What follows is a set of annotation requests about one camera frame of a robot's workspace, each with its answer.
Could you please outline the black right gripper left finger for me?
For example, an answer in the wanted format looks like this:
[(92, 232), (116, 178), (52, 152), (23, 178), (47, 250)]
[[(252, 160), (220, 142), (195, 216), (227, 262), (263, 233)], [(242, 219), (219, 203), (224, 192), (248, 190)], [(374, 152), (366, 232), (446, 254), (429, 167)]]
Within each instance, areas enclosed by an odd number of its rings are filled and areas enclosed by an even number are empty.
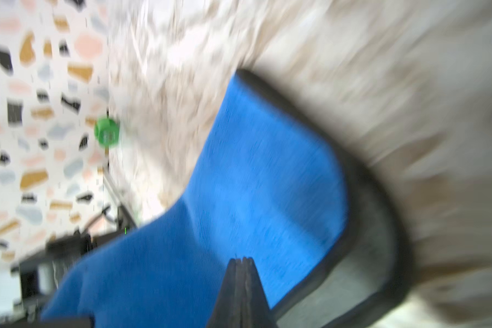
[(241, 259), (229, 261), (213, 312), (207, 327), (241, 327), (243, 300), (243, 263)]

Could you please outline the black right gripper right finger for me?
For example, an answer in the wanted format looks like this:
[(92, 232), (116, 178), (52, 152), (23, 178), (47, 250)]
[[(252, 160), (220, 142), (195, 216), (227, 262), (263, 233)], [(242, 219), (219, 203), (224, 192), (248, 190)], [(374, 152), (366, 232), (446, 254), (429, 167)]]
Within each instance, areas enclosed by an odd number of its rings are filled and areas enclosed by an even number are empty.
[(254, 260), (243, 258), (243, 264), (245, 283), (243, 300), (241, 301), (241, 327), (277, 327)]

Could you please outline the blue dishcloth with black trim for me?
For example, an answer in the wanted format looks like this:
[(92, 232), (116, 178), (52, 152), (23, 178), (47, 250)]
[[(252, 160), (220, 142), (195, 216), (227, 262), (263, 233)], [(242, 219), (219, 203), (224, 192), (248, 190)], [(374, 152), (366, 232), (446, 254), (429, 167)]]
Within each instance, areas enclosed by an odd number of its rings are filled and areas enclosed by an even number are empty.
[(414, 284), (409, 236), (379, 180), (245, 69), (179, 202), (243, 226), (279, 327), (367, 327)]

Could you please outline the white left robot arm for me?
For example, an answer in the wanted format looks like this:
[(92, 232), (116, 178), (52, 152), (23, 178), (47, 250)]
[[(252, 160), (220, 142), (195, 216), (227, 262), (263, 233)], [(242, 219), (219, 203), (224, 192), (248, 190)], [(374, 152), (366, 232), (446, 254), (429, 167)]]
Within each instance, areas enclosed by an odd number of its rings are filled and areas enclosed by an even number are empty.
[(73, 234), (6, 273), (0, 327), (244, 327), (248, 248), (227, 211), (183, 202), (139, 229)]

